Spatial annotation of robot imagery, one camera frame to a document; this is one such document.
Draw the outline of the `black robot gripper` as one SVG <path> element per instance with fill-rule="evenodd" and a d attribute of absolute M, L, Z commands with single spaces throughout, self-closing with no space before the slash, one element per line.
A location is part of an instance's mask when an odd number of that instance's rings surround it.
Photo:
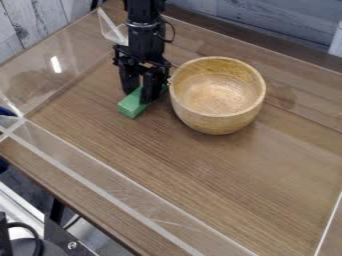
<path fill-rule="evenodd" d="M 172 39 L 165 38 L 165 26 L 165 21 L 152 23 L 128 21 L 122 24 L 124 42 L 114 45 L 113 63 L 118 67 L 125 94 L 130 94 L 137 89 L 139 76 L 143 76 L 141 104 L 149 104 L 159 98 L 169 74 L 171 63 L 164 58 L 164 49 Z"/>

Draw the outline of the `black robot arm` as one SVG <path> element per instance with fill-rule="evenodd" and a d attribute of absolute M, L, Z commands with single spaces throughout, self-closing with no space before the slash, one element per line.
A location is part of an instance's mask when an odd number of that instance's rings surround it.
<path fill-rule="evenodd" d="M 161 94 L 169 77 L 171 63 L 164 58 L 165 25 L 161 13 L 165 0 L 122 0 L 128 17 L 128 45 L 116 44 L 113 64 L 118 67 L 121 88 L 130 94 L 141 88 L 139 102 L 148 104 Z"/>

